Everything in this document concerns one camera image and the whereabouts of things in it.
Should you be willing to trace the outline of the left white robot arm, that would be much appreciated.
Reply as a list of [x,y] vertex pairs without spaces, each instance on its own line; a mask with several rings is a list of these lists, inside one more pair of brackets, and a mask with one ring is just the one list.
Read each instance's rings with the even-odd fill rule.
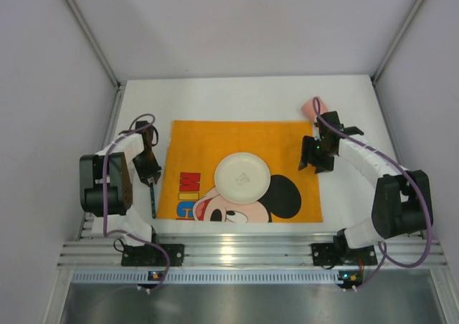
[[95,217],[94,233],[121,235],[134,247],[158,243],[151,225],[162,172],[153,154],[157,143],[153,123],[135,120],[104,149],[80,158],[80,204]]

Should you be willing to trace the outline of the pink cup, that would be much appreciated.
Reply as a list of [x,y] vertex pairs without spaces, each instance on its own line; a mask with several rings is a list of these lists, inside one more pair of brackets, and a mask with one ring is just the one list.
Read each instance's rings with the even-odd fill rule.
[[319,112],[320,115],[328,112],[328,108],[325,105],[325,103],[322,101],[322,99],[319,96],[315,96],[311,99],[309,99],[301,108],[301,111],[305,115],[305,117],[310,121],[314,122],[316,121],[316,111],[314,110],[316,108]]

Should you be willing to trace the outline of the orange Mickey Mouse placemat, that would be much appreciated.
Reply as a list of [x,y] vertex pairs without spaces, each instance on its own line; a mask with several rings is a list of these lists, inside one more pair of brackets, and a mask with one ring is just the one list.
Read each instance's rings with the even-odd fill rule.
[[312,125],[176,120],[157,217],[232,224],[320,223],[315,169],[302,167]]

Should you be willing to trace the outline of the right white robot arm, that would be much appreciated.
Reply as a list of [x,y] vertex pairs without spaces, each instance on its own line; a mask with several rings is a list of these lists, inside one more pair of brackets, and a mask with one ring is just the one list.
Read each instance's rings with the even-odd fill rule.
[[374,188],[370,214],[333,237],[340,253],[432,226],[427,174],[371,147],[335,111],[302,122],[174,122],[158,218],[242,224],[319,223],[320,173],[336,159]]

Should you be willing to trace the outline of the fork with green handle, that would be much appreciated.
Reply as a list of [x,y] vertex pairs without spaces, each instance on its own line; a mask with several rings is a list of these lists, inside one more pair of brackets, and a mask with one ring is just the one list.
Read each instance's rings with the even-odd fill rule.
[[157,210],[156,210],[155,183],[150,184],[150,197],[151,197],[151,217],[152,219],[156,219]]

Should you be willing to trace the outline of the cream round plate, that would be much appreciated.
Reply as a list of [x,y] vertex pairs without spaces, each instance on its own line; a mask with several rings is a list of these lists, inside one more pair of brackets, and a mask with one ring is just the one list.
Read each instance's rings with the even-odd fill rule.
[[259,200],[270,186],[270,169],[263,159],[252,153],[239,152],[224,157],[214,172],[218,193],[235,204]]

